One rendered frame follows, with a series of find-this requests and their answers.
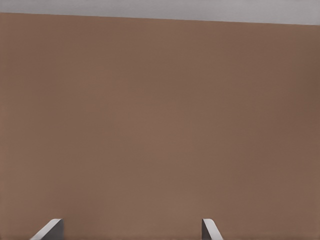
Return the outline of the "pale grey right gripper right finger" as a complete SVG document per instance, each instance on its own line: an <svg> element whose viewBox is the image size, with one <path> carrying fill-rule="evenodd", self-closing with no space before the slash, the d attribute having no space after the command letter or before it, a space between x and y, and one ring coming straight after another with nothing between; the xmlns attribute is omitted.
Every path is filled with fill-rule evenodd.
<svg viewBox="0 0 320 240"><path fill-rule="evenodd" d="M221 233L210 218L203 218L201 221L201 240L222 240Z"/></svg>

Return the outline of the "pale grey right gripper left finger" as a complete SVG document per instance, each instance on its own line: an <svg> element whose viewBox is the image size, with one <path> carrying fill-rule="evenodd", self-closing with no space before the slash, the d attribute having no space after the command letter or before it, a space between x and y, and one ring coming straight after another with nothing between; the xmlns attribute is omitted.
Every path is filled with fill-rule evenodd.
<svg viewBox="0 0 320 240"><path fill-rule="evenodd" d="M29 240L64 240L64 220L54 218Z"/></svg>

